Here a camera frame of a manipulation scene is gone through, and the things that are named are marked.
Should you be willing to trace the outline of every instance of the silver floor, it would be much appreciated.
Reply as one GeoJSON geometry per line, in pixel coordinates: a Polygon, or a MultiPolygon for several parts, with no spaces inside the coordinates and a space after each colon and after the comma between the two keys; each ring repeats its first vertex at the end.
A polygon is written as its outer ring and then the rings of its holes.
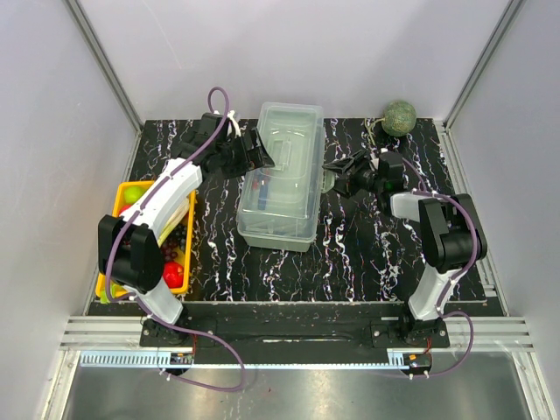
{"type": "MultiPolygon", "coordinates": [[[[454,362],[437,353],[436,369],[454,362]]],[[[79,367],[65,419],[529,419],[504,353],[474,353],[443,378],[408,381],[389,371],[249,371],[249,385],[224,394],[166,381],[155,370],[79,367]]],[[[189,377],[234,385],[239,372],[193,369],[189,377]]]]}

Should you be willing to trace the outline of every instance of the black tabletop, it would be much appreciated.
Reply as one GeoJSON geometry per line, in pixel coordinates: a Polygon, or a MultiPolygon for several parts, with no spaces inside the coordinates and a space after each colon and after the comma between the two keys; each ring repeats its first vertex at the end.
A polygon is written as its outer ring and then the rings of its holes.
{"type": "MultiPolygon", "coordinates": [[[[246,129],[256,120],[241,120],[246,129]]],[[[148,121],[130,180],[155,179],[192,121],[148,121]]],[[[325,161],[360,149],[387,147],[415,164],[428,187],[452,194],[453,187],[436,128],[419,119],[405,137],[374,128],[368,140],[363,119],[325,120],[325,161]]],[[[199,189],[192,244],[189,291],[181,297],[218,301],[389,301],[405,300],[424,269],[418,226],[380,214],[372,194],[343,199],[322,195],[317,240],[306,253],[251,248],[237,233],[236,209],[242,179],[213,175],[199,189]]],[[[480,276],[472,269],[452,299],[485,300],[480,276]]]]}

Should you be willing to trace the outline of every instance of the clear plastic container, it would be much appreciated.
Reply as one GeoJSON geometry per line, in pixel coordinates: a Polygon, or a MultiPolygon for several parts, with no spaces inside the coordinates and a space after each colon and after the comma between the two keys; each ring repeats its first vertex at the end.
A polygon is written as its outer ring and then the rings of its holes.
{"type": "Polygon", "coordinates": [[[252,247],[305,252],[319,219],[323,109],[266,102],[257,128],[276,166],[246,175],[237,229],[252,247]]]}

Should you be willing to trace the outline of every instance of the green apple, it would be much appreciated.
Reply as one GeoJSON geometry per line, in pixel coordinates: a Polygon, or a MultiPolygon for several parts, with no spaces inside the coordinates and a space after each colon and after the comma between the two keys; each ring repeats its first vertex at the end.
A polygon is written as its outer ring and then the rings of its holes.
{"type": "Polygon", "coordinates": [[[124,197],[124,202],[126,204],[134,204],[140,200],[140,197],[142,197],[144,193],[145,190],[142,187],[134,185],[126,188],[122,196],[124,197]]]}

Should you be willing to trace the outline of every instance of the yellow basket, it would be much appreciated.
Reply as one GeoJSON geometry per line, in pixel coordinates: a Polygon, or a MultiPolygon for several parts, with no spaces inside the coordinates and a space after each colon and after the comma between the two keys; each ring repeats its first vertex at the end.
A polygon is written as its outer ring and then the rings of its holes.
{"type": "MultiPolygon", "coordinates": [[[[111,214],[114,217],[118,217],[119,210],[124,206],[124,190],[130,186],[140,186],[144,190],[147,190],[151,187],[151,185],[155,181],[134,181],[134,182],[123,182],[119,185],[119,188],[116,190],[116,197],[115,197],[115,204],[113,205],[113,213],[111,214]]],[[[183,285],[176,289],[171,289],[171,293],[174,295],[180,295],[182,293],[186,293],[189,288],[189,273],[190,273],[190,265],[191,265],[191,246],[193,244],[193,223],[194,223],[194,204],[196,203],[196,191],[191,192],[189,196],[189,213],[186,217],[180,222],[186,226],[186,247],[185,253],[179,249],[175,248],[174,251],[177,252],[177,258],[175,258],[175,262],[181,264],[184,268],[183,274],[183,285]]],[[[113,286],[113,295],[116,298],[119,298],[127,291],[111,282],[113,286]]],[[[97,285],[95,286],[95,295],[98,298],[102,296],[102,291],[105,291],[105,276],[103,274],[99,274],[97,277],[97,285]]]]}

